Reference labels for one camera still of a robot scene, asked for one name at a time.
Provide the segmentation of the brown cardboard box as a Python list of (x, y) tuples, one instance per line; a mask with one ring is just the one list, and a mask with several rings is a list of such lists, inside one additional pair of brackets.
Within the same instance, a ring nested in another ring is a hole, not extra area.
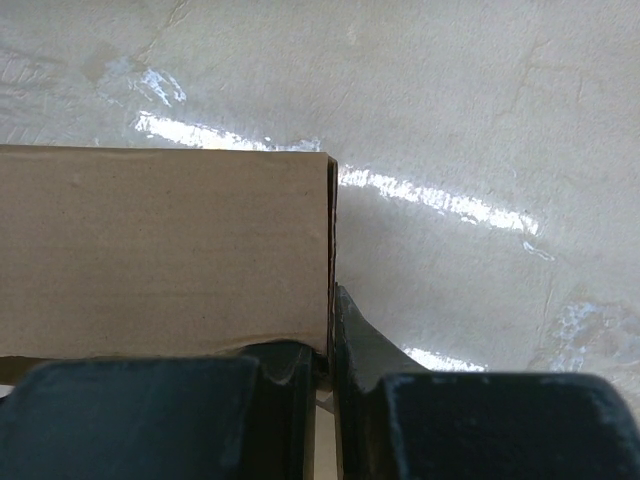
[(293, 342), (316, 397), (337, 170), (325, 153), (3, 146), (2, 382)]

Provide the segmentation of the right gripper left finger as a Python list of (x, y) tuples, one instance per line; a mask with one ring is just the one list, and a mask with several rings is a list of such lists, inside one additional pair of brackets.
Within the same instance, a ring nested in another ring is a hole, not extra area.
[(49, 362), (1, 403), (5, 479), (308, 479), (314, 355)]

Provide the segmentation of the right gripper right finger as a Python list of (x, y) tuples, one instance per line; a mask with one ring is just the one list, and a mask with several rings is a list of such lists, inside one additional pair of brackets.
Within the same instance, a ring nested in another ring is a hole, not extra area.
[(639, 430), (604, 379), (438, 372), (337, 287), (332, 371), (342, 479), (635, 479)]

